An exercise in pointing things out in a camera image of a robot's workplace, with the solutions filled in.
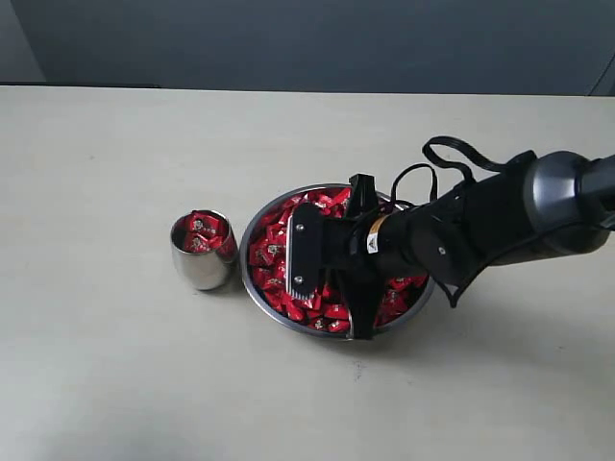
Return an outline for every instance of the metal cup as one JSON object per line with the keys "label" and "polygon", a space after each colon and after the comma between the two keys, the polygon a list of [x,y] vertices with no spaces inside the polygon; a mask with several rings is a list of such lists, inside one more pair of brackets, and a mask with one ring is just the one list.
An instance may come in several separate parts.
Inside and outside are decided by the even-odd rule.
{"label": "metal cup", "polygon": [[233,229],[229,220],[211,209],[202,209],[200,212],[210,214],[222,219],[228,233],[220,247],[207,253],[188,253],[183,250],[183,243],[187,229],[186,218],[182,216],[171,228],[171,252],[173,264],[177,272],[199,290],[211,290],[223,285],[233,272],[237,262],[237,244],[234,240]]}

